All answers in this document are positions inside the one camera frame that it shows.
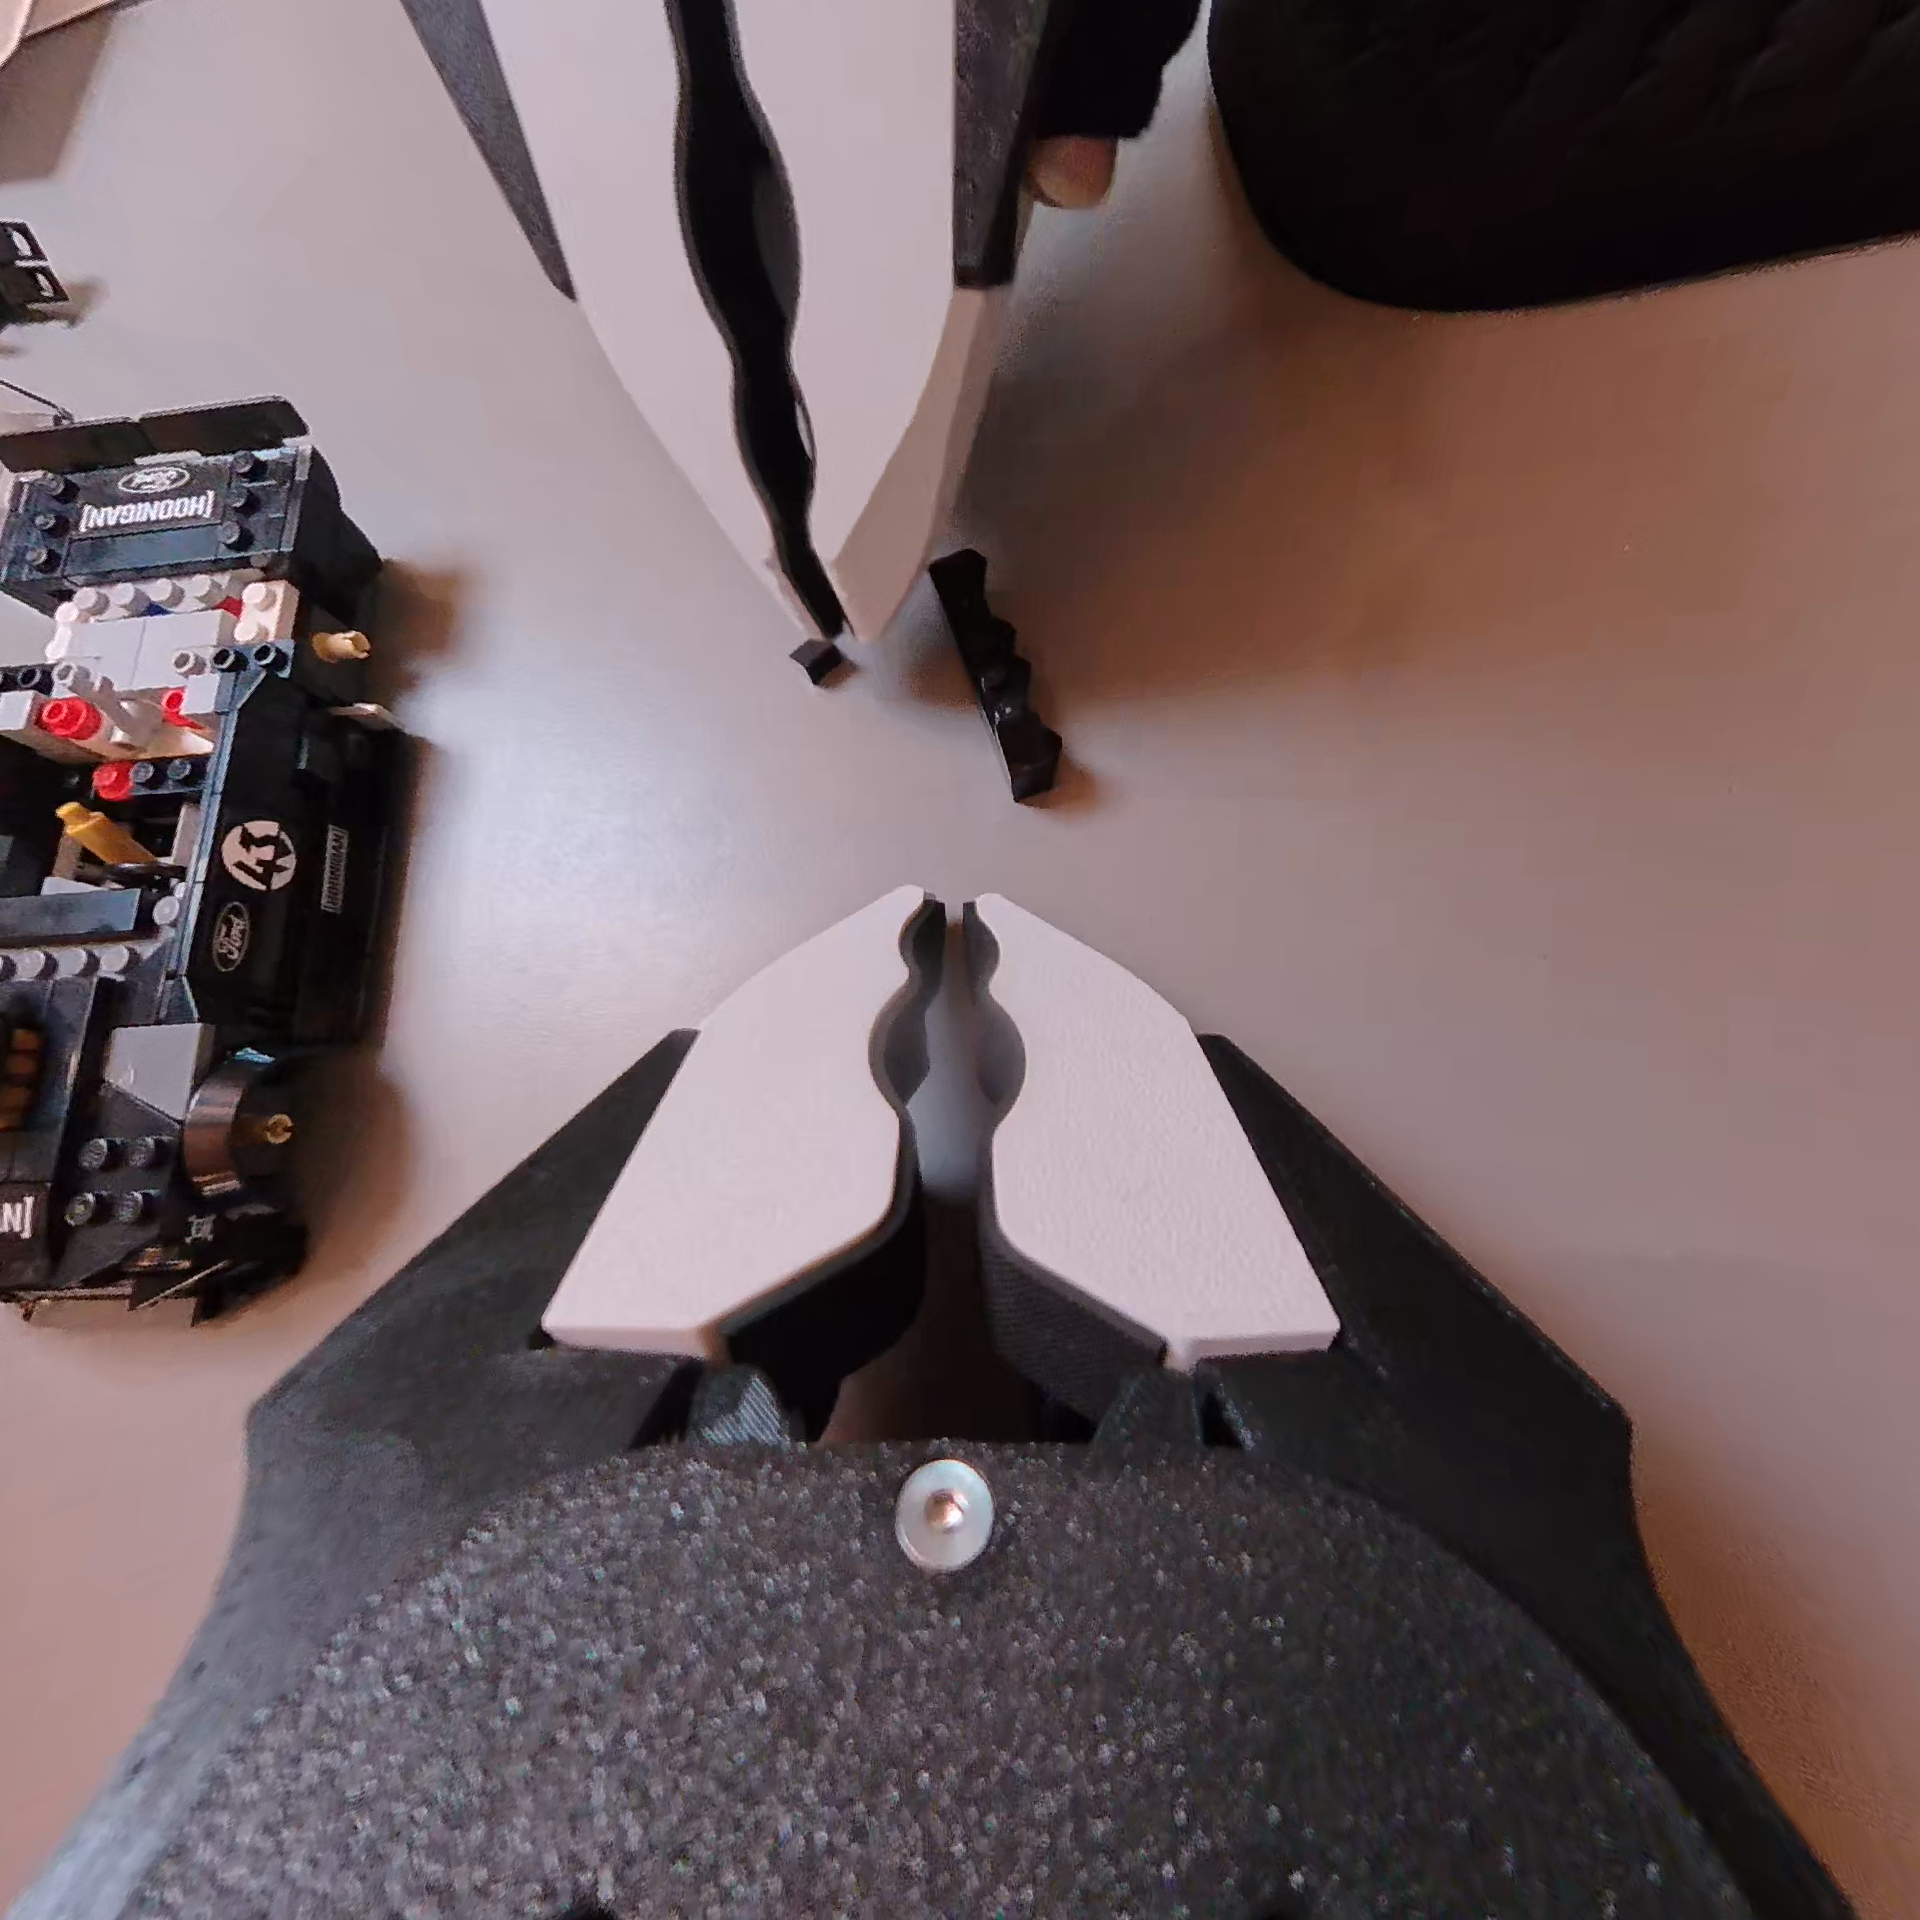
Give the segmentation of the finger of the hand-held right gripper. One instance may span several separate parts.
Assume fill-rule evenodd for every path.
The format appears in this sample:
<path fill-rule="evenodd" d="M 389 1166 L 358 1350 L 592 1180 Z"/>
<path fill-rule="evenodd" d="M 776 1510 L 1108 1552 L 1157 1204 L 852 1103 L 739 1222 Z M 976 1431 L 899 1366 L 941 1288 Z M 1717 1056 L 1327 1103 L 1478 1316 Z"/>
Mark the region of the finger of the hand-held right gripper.
<path fill-rule="evenodd" d="M 485 4 L 592 331 L 804 632 L 848 619 L 810 536 L 797 231 L 728 4 Z"/>
<path fill-rule="evenodd" d="M 829 640 L 875 640 L 952 506 L 1011 284 L 952 267 L 955 4 L 728 6 L 797 231 L 807 528 L 848 619 Z"/>

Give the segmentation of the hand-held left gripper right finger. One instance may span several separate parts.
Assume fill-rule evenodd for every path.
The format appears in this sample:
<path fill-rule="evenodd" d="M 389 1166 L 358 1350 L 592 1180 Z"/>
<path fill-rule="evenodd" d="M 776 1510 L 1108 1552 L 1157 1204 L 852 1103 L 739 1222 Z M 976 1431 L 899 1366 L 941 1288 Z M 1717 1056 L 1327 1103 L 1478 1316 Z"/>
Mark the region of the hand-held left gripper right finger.
<path fill-rule="evenodd" d="M 967 935 L 1016 1276 L 1182 1374 L 1327 1350 L 1338 1309 L 1189 1019 L 1008 896 L 972 901 Z"/>

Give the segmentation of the black lego car model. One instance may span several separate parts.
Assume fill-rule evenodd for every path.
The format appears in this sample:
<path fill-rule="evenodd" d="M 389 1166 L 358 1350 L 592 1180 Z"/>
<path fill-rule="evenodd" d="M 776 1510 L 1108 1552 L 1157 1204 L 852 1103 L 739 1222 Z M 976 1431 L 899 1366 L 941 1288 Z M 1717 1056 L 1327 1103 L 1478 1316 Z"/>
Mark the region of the black lego car model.
<path fill-rule="evenodd" d="M 307 1067 L 358 1042 L 405 734 L 381 558 L 285 398 L 5 435 L 2 1299 L 195 1322 L 299 1268 Z"/>

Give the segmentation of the long black lego plate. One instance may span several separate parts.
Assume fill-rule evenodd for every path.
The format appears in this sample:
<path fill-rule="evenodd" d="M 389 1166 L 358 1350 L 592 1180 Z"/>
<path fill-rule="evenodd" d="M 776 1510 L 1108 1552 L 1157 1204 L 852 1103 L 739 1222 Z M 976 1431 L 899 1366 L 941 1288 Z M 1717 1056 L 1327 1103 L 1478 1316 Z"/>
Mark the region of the long black lego plate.
<path fill-rule="evenodd" d="M 1058 778 L 1062 738 L 1034 702 L 1034 668 L 1016 628 L 992 610 L 987 560 L 974 548 L 928 565 L 955 652 L 992 734 L 1015 802 L 1047 795 Z"/>

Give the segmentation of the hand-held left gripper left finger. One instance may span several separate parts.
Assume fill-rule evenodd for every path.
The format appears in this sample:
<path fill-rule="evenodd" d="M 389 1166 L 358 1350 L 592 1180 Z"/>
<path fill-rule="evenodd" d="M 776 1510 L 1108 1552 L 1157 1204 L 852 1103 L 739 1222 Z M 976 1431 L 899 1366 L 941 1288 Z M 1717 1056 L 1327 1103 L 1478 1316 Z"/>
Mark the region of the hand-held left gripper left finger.
<path fill-rule="evenodd" d="M 875 1254 L 919 1180 L 943 904 L 860 908 L 700 1027 L 543 1308 L 556 1344 L 720 1359 L 732 1338 Z"/>

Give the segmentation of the black mesh pad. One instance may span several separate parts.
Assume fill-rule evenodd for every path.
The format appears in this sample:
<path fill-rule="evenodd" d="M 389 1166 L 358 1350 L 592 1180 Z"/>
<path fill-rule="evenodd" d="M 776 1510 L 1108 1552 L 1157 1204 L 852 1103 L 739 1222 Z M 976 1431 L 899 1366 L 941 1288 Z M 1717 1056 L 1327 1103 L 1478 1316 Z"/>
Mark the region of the black mesh pad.
<path fill-rule="evenodd" d="M 1220 3 L 1215 117 L 1266 242 L 1480 312 L 1917 226 L 1915 3 Z"/>

